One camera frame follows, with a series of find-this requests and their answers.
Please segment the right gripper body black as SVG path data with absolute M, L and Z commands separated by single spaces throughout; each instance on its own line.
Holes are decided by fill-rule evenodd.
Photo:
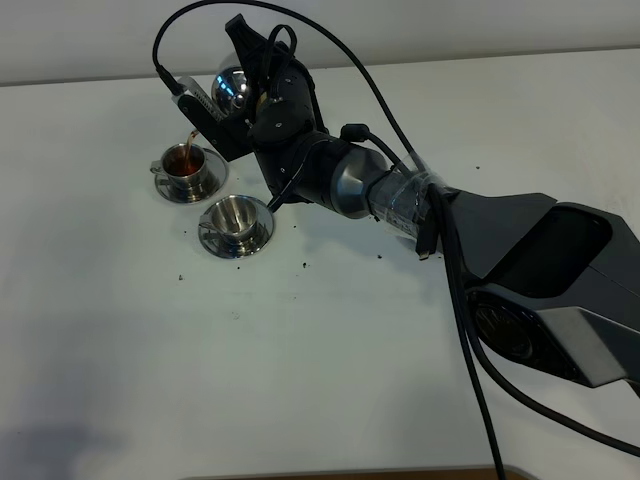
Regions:
M 227 161 L 248 154 L 248 132 L 255 121 L 259 98 L 270 93 L 270 81 L 280 67 L 280 48 L 253 30 L 240 14 L 225 31 L 235 49 L 231 64 L 220 68 L 206 91 L 192 77 L 177 80 L 177 107 L 193 128 Z

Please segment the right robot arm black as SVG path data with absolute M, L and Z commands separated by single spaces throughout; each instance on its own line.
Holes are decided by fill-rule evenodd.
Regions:
M 311 203 L 372 216 L 419 257 L 442 254 L 468 344 L 590 388 L 639 381 L 639 241 L 618 215 L 541 193 L 486 197 L 446 185 L 417 155 L 401 160 L 363 124 L 324 127 L 313 81 L 280 42 L 242 16 L 225 26 L 249 83 L 237 113 L 204 115 L 224 155 L 253 153 L 269 209 Z

